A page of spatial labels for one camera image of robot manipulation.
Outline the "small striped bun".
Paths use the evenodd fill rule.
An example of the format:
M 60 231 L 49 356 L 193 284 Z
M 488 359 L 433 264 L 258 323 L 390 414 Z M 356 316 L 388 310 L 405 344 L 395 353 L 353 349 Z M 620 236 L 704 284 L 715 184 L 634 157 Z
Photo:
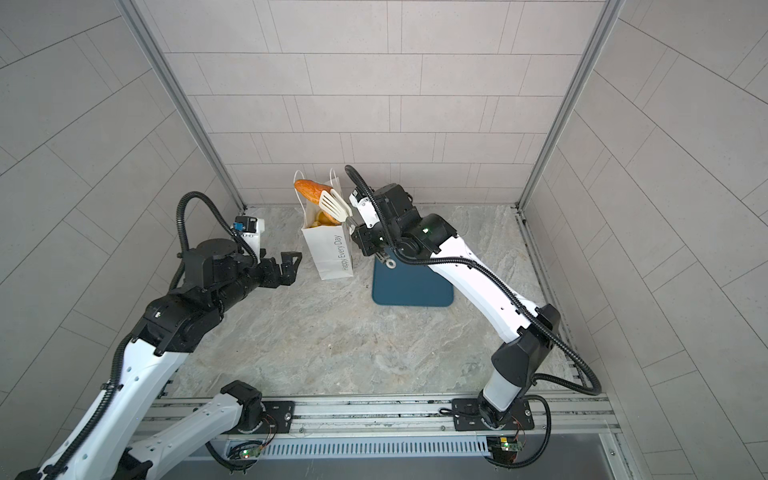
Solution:
M 314 220 L 310 223 L 310 228 L 317 228 L 321 226 L 339 226 L 340 222 L 328 215 L 324 211 L 319 211 Z

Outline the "reddish brown croissant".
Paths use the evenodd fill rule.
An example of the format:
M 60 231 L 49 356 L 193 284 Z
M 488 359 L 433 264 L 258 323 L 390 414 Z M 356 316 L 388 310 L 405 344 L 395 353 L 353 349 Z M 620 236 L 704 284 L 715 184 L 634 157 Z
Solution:
M 308 179 L 294 181 L 294 189 L 309 202 L 318 205 L 324 192 L 330 192 L 332 186 L 320 184 Z

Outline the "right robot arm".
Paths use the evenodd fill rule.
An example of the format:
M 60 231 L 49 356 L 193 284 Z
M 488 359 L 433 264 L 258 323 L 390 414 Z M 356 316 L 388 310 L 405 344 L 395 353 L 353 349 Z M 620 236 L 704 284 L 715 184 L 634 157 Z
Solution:
M 539 381 L 597 396 L 602 385 L 591 367 L 557 333 L 558 310 L 516 293 L 472 252 L 442 216 L 423 216 L 411 196 L 395 183 L 373 190 L 351 165 L 344 168 L 355 189 L 352 205 L 362 216 L 352 239 L 366 256 L 390 252 L 402 264 L 427 267 L 450 282 L 490 322 L 502 340 L 491 363 L 493 373 L 478 399 L 483 423 L 499 429 L 511 418 L 511 406 Z M 577 384 L 539 372 L 553 348 L 560 349 L 587 379 Z

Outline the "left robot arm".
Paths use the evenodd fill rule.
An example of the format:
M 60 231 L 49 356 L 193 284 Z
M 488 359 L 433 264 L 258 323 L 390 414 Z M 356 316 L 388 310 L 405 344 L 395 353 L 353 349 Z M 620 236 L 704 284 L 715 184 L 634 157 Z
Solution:
M 176 208 L 180 265 L 164 296 L 150 302 L 118 344 L 108 380 L 86 416 L 42 466 L 20 479 L 159 479 L 224 433 L 274 436 L 278 421 L 261 392 L 243 382 L 225 385 L 210 401 L 161 431 L 132 437 L 170 377 L 233 306 L 256 288 L 292 285 L 302 260 L 297 251 L 279 260 L 258 247 L 254 217 L 228 224 L 213 201 L 191 191 Z

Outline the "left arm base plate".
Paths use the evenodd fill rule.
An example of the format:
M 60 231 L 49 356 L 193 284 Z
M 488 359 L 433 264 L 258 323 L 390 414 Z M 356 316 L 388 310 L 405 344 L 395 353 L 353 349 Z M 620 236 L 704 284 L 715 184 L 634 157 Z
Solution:
M 241 412 L 234 429 L 240 434 L 287 434 L 290 432 L 296 403 L 294 401 L 252 402 Z

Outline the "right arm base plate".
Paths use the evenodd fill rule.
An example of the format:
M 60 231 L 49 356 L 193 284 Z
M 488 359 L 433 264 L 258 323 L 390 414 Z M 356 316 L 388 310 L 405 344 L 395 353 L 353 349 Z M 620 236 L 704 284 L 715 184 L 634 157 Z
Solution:
M 515 400 L 506 410 L 497 410 L 482 396 L 454 398 L 441 414 L 453 420 L 456 431 L 529 431 L 535 428 L 532 410 L 527 400 Z

